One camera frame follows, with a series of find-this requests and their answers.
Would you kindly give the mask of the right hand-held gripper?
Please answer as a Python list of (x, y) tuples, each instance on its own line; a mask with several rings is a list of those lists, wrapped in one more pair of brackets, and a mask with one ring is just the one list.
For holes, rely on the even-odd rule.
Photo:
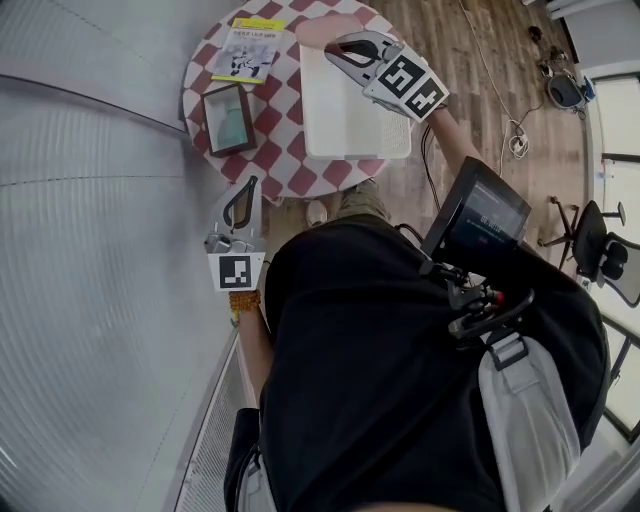
[(449, 96), (448, 89), (428, 62), (409, 46), (382, 64), (378, 54), (356, 52), (383, 51), (395, 44), (394, 39), (383, 33), (364, 30), (330, 41), (324, 56), (356, 83), (369, 83), (363, 88), (366, 98), (413, 121), (423, 122)]

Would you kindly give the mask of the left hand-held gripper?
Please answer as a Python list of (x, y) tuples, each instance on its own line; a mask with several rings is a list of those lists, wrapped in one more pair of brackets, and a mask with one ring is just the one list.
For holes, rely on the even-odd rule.
[(263, 242), (218, 233), (255, 235), (261, 228), (261, 182), (255, 175), (233, 184), (213, 207), (214, 231), (204, 242), (215, 289), (222, 292), (257, 289), (266, 259)]

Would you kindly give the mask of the white plastic basket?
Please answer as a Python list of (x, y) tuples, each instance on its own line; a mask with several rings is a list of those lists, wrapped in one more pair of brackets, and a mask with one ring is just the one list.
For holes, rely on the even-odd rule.
[(365, 98), (324, 53), (300, 48), (305, 146), (320, 160), (402, 159), (411, 153), (411, 122)]

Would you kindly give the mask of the person's right forearm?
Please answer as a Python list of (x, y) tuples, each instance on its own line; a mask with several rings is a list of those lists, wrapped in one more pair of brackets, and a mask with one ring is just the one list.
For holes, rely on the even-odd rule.
[(471, 138), (462, 130), (446, 107), (436, 108), (427, 118), (426, 123), (441, 148), (449, 171), (457, 176), (468, 158), (482, 162), (491, 167), (473, 145)]

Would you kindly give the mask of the person's left forearm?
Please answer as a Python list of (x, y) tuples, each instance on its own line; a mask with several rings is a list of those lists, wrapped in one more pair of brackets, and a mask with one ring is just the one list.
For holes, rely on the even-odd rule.
[(259, 403), (274, 359), (270, 332), (259, 305), (239, 312), (238, 329), (249, 381)]

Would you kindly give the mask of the person's light shoe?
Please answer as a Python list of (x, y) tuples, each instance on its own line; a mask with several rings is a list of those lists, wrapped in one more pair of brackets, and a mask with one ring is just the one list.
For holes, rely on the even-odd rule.
[(310, 228), (326, 223), (328, 221), (328, 217), (328, 210), (322, 201), (314, 199), (307, 203), (306, 220)]

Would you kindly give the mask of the pale teal object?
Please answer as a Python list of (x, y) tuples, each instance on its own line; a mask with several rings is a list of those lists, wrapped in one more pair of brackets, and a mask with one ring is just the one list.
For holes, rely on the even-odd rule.
[(248, 141), (239, 101), (227, 100), (219, 105), (216, 122), (216, 144), (219, 150), (243, 145)]

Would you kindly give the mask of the dark framed picture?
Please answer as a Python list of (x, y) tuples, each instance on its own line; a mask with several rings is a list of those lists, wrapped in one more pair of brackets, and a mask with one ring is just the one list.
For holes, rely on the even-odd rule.
[[(216, 144), (216, 114), (218, 106), (227, 100), (236, 100), (240, 102), (243, 111), (248, 141), (243, 145), (219, 150)], [(257, 141), (253, 127), (248, 95), (245, 89), (240, 84), (232, 84), (208, 92), (202, 96), (202, 102), (204, 107), (205, 127), (208, 139), (208, 150), (209, 154), (212, 157), (225, 158), (257, 148)]]

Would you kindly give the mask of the round checkered table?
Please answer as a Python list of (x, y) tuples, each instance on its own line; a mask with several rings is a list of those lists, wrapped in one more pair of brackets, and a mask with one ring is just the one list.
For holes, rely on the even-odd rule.
[[(301, 46), (295, 29), (303, 21), (329, 14), (354, 14), (368, 30), (397, 34), (387, 19), (358, 0), (248, 0), (210, 28), (186, 68), (182, 105), (194, 147), (231, 182), (258, 176), (263, 195), (273, 202), (345, 190), (376, 176), (394, 160), (320, 160), (307, 153), (301, 98)], [(213, 81), (211, 71), (235, 18), (283, 20), (285, 29), (266, 81), (245, 86), (257, 148), (215, 158), (208, 150), (202, 96), (231, 85)]]

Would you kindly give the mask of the yellow book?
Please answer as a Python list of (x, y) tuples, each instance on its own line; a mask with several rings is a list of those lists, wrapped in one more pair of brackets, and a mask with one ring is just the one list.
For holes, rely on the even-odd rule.
[(285, 29), (283, 20), (235, 18), (216, 54), (213, 81), (263, 84)]

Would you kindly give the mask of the person's khaki trousers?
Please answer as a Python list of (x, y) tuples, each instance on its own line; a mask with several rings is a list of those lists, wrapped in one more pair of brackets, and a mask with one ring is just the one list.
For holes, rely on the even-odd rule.
[(386, 222), (391, 215), (379, 193), (379, 187), (374, 179), (367, 179), (342, 193), (341, 201), (335, 219), (355, 215), (373, 215)]

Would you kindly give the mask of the white slatted blinds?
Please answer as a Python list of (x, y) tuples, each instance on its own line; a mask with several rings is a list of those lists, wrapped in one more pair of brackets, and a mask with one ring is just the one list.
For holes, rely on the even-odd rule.
[(0, 512), (170, 512), (230, 326), (181, 87), (241, 0), (0, 0)]

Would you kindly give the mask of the person's black shirt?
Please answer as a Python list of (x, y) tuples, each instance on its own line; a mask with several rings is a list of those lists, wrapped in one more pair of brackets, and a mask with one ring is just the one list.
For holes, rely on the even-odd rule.
[(538, 256), (498, 288), (532, 303), (463, 341), (445, 283), (373, 215), (301, 233), (260, 306), (274, 359), (236, 417), (227, 512), (544, 512), (576, 468), (609, 386), (597, 306)]

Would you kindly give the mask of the grey round floor device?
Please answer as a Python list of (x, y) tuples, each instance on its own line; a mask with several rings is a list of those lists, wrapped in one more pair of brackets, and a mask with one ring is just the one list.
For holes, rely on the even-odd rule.
[(568, 71), (555, 73), (547, 81), (546, 90), (552, 104), (561, 110), (581, 110), (596, 97), (589, 78), (579, 80)]

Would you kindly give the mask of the small white table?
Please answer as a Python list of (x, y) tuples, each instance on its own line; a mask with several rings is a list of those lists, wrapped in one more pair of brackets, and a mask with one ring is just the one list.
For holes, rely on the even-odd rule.
[(557, 20), (578, 12), (583, 7), (583, 0), (550, 0), (546, 10), (551, 19)]

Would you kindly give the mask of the black chest-mounted screen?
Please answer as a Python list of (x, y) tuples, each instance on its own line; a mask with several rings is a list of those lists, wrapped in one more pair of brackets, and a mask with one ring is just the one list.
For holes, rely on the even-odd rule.
[(482, 161), (464, 160), (421, 250), (437, 263), (488, 275), (522, 240), (529, 204)]

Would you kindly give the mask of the black mesh office chair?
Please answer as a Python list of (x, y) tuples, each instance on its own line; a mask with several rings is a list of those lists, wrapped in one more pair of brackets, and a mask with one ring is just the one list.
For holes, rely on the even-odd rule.
[(563, 253), (559, 269), (562, 269), (567, 255), (572, 253), (576, 262), (576, 273), (596, 283), (599, 287), (611, 287), (630, 308), (640, 305), (640, 244), (633, 243), (609, 231), (605, 219), (619, 219), (626, 223), (626, 213), (621, 202), (615, 212), (602, 212), (593, 200), (583, 209), (572, 204), (574, 212), (569, 221), (564, 207), (556, 196), (548, 202), (555, 205), (560, 213), (564, 234), (559, 238), (544, 242), (537, 241), (542, 248), (562, 244)]

